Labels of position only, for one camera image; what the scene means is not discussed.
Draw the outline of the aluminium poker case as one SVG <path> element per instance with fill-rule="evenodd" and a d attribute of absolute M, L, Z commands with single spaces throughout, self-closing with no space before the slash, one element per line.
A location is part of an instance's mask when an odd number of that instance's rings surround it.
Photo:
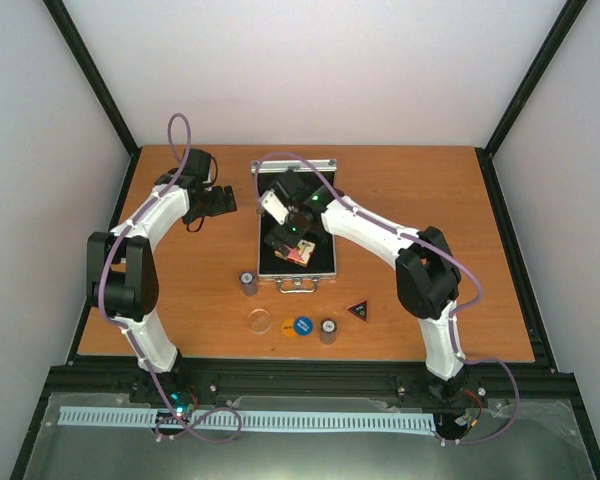
<path fill-rule="evenodd" d="M 337 275 L 334 237 L 320 214 L 333 199 L 334 159 L 275 159 L 251 163 L 258 224 L 257 278 L 282 294 L 313 293 Z"/>

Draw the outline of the red playing card deck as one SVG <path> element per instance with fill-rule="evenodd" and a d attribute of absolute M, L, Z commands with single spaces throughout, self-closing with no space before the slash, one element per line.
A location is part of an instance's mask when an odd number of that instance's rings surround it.
<path fill-rule="evenodd" d="M 276 257 L 287 262 L 299 265 L 301 267 L 307 267 L 311 257 L 313 256 L 315 248 L 316 244 L 314 242 L 301 240 L 296 247 L 289 248 L 286 254 L 279 251 L 275 251 L 274 254 Z"/>

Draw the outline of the brown black chip stack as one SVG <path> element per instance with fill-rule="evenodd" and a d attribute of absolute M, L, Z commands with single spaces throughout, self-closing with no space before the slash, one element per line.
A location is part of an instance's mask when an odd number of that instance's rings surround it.
<path fill-rule="evenodd" d="M 322 344 L 331 345 L 335 342 L 337 336 L 337 323 L 330 319 L 326 318 L 321 321 L 319 338 Z"/>

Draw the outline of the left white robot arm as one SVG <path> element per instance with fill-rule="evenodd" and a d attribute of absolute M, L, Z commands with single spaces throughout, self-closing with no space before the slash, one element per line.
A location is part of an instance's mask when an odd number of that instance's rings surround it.
<path fill-rule="evenodd" d="M 107 232 L 91 234 L 87 242 L 88 301 L 105 321 L 120 329 L 139 367 L 157 373 L 152 388 L 170 403 L 186 395 L 188 378 L 173 368 L 178 349 L 157 313 L 154 251 L 177 222 L 190 227 L 195 221 L 237 210 L 233 189 L 216 184 L 217 170 L 210 153 L 186 151 L 184 165 L 161 175 L 128 219 Z"/>

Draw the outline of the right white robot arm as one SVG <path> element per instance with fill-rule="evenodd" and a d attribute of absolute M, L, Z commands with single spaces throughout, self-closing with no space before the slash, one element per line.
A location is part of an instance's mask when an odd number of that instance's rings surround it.
<path fill-rule="evenodd" d="M 261 215 L 272 221 L 262 241 L 288 258 L 307 236 L 337 236 L 388 264 L 400 304 L 419 322 L 429 395 L 442 405 L 450 403 L 465 374 L 455 326 L 461 273 L 444 234 L 391 222 L 343 195 L 322 174 L 317 177 L 308 181 L 287 169 L 272 181 L 254 180 Z"/>

